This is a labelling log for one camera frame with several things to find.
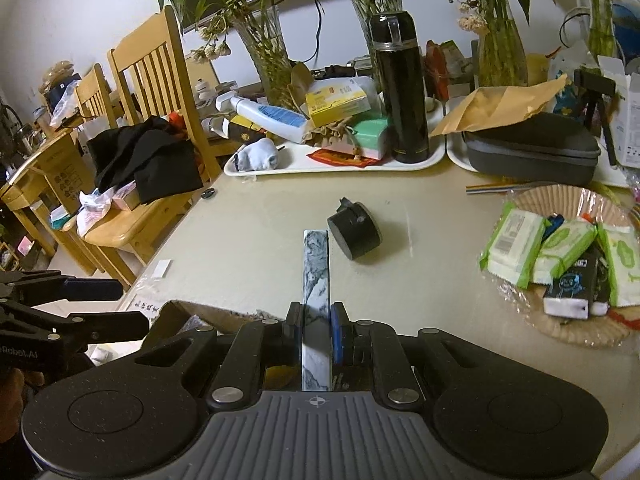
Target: blue label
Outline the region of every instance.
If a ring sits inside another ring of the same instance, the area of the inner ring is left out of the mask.
[[[304,115],[284,108],[278,108],[277,106],[263,105],[258,108],[258,111],[280,123],[289,124],[290,126],[295,126],[297,128],[306,124],[306,117]]]

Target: black snack package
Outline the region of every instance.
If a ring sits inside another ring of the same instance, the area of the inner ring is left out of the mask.
[[[598,255],[592,247],[547,287],[543,298],[545,314],[588,319],[598,281]]]
[[[609,264],[596,242],[591,245],[590,249],[593,249],[598,257],[598,278],[593,303],[589,307],[589,314],[590,316],[606,316],[609,310],[609,296],[611,294]]]

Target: black bottle cap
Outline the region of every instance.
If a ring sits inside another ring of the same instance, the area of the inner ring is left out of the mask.
[[[337,213],[330,216],[327,223],[335,241],[350,260],[380,245],[380,232],[360,202],[352,203],[343,198]]]
[[[374,14],[369,20],[369,27],[376,50],[403,50],[403,47],[417,46],[414,20],[405,10]]]

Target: round pad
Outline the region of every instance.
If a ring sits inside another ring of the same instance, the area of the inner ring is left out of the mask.
[[[607,435],[604,409],[573,384],[533,370],[527,375],[490,383],[470,372],[444,391],[433,415],[441,439],[498,476],[554,478],[590,468]]]
[[[125,392],[105,390],[76,399],[69,407],[69,420],[78,430],[107,434],[133,426],[142,416],[142,411],[139,398]]]
[[[204,410],[170,367],[94,368],[42,390],[22,434],[46,469],[72,478],[129,478],[182,453]]]

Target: red snack bag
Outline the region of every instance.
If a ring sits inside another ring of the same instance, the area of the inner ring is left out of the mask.
[[[182,117],[178,112],[171,112],[169,114],[169,124],[180,131],[187,129],[187,123],[184,122],[184,117]]]
[[[316,152],[309,153],[307,156],[313,160],[322,162],[323,164],[328,164],[329,166],[354,166],[356,168],[366,168],[367,166],[371,166],[372,164],[379,162],[375,158],[367,158],[365,156],[361,156],[356,160],[353,155],[331,152],[324,148],[317,150]]]
[[[449,71],[447,59],[439,44],[429,40],[427,42],[427,54],[424,56],[426,76],[430,79],[436,92],[436,97],[443,101],[449,99]]]

